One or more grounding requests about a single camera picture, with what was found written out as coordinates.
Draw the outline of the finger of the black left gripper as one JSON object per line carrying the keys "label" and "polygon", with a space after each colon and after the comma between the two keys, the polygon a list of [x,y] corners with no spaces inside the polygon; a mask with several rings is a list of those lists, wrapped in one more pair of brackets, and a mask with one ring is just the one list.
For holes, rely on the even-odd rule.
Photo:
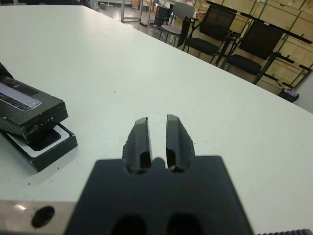
{"label": "finger of the black left gripper", "polygon": [[7,79],[11,80],[11,79],[13,79],[13,76],[5,68],[5,66],[2,63],[0,63],[0,80],[6,81]]}

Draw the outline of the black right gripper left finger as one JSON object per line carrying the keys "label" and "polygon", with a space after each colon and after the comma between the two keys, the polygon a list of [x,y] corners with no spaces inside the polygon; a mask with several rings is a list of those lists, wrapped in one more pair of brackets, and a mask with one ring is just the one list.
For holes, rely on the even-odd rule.
{"label": "black right gripper left finger", "polygon": [[128,171],[146,171],[152,164],[148,118],[138,119],[123,146],[122,159]]}

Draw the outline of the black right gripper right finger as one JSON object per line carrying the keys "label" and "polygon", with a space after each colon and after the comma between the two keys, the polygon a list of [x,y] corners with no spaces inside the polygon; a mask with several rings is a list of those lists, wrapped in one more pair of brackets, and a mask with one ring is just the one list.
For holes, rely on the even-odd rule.
{"label": "black right gripper right finger", "polygon": [[185,171],[195,157],[194,144],[180,118],[167,115],[166,159],[171,171]]}

